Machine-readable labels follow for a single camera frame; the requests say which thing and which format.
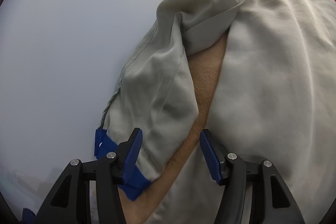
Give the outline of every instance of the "metal screw head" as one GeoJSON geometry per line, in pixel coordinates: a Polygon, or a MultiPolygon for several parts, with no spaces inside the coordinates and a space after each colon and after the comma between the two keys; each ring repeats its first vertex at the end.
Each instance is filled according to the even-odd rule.
{"type": "Polygon", "coordinates": [[[269,161],[269,160],[264,160],[264,165],[265,165],[266,167],[271,167],[271,166],[272,166],[272,162],[269,161]]]}
{"type": "Polygon", "coordinates": [[[76,165],[78,165],[78,163],[79,163],[79,159],[73,159],[73,160],[70,161],[70,164],[72,166],[76,166],[76,165]]]}
{"type": "Polygon", "coordinates": [[[109,159],[114,159],[116,157],[116,153],[115,152],[109,152],[106,154],[106,157],[109,159]]]}
{"type": "Polygon", "coordinates": [[[227,154],[227,157],[231,160],[235,160],[237,158],[237,155],[235,153],[229,153],[227,154]]]}

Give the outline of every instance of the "blue gripper pad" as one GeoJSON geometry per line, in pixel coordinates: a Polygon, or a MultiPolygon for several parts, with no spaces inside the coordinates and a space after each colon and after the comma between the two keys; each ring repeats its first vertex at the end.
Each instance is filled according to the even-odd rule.
{"type": "Polygon", "coordinates": [[[124,182],[124,184],[126,184],[128,179],[132,176],[135,163],[137,161],[140,152],[141,145],[142,145],[142,130],[139,129],[124,161],[123,175],[121,176],[121,179],[124,182]]]}
{"type": "Polygon", "coordinates": [[[217,182],[217,184],[220,183],[222,180],[221,175],[221,167],[219,165],[219,160],[213,151],[209,140],[203,130],[201,131],[199,135],[199,144],[201,145],[201,149],[203,151],[205,160],[207,162],[211,178],[217,182]]]}

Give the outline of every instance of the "white fabric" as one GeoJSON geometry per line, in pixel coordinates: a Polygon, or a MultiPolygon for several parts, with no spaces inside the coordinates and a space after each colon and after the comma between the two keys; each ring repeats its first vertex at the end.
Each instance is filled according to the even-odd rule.
{"type": "MultiPolygon", "coordinates": [[[[230,27],[207,128],[244,160],[271,160],[318,223],[336,196],[335,17],[334,0],[164,0],[104,127],[116,143],[141,128],[137,167],[157,179],[198,114],[186,57],[230,27]]],[[[197,147],[147,223],[213,223],[222,191],[197,147]]]]}

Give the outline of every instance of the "blue cuff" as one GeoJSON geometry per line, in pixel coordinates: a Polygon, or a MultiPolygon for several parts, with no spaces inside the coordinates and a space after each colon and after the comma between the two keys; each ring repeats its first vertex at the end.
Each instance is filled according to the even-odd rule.
{"type": "MultiPolygon", "coordinates": [[[[114,152],[117,149],[117,144],[111,140],[111,138],[106,134],[107,130],[98,128],[95,134],[94,142],[94,155],[97,159],[105,156],[109,152],[114,152]]],[[[151,182],[147,180],[138,167],[134,167],[133,174],[131,178],[124,185],[118,185],[121,188],[128,199],[134,201],[138,196],[141,195],[142,191],[146,189],[151,182]]]]}

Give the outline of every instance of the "sleeve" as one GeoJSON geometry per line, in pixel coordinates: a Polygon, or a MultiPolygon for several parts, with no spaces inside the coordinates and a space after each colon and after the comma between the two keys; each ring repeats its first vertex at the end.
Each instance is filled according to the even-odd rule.
{"type": "Polygon", "coordinates": [[[163,0],[157,20],[124,66],[96,132],[97,157],[114,151],[133,128],[143,144],[122,188],[135,200],[162,173],[189,133],[198,108],[187,56],[210,47],[244,0],[163,0]]]}

